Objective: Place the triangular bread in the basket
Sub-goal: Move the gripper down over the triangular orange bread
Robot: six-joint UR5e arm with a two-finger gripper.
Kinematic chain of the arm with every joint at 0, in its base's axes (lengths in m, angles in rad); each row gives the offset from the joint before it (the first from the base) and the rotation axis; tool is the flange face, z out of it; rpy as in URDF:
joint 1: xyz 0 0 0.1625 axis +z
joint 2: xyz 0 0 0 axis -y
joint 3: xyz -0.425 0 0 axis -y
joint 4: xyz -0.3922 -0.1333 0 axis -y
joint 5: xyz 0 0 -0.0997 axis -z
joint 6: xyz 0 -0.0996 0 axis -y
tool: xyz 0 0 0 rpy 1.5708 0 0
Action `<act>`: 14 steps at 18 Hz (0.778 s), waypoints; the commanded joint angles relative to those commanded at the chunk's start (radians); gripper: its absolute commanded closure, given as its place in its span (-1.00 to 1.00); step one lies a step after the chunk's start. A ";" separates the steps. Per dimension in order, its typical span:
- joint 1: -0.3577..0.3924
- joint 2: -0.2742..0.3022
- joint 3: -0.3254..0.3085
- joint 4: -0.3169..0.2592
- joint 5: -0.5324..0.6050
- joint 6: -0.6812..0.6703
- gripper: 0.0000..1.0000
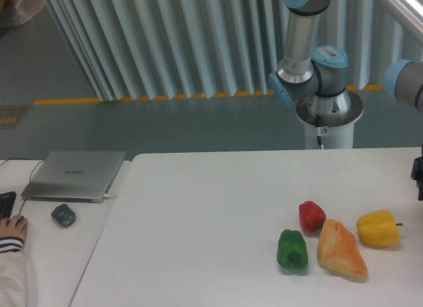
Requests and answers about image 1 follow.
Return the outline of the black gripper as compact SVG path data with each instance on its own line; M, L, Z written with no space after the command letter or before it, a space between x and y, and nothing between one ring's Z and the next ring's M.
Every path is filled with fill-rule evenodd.
M423 155L414 159L412 164L412 171L410 174L411 179L416 181L419 201L422 201L422 158Z

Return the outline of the white sleeved forearm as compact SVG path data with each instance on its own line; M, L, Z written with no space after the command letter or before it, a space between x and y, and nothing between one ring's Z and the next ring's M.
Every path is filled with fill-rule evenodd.
M20 238L1 238L1 306L26 306L23 245Z

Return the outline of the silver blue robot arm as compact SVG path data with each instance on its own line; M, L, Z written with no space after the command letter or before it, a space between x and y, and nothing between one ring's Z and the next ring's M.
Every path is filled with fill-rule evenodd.
M296 102L306 149L350 149L354 124L364 111L361 98L347 90L347 53L337 46L313 47L320 15L331 0L282 0L289 10L284 56L268 80L284 104ZM412 0L379 0L394 19L422 37L422 12ZM384 77L385 91L422 112L422 62L398 60Z

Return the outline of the person's hand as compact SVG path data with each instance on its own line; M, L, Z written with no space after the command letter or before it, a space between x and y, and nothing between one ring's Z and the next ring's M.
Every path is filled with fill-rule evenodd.
M4 218L0 222L1 241L18 240L24 243L28 232L28 220L25 218L25 220L15 224L11 222L11 218Z

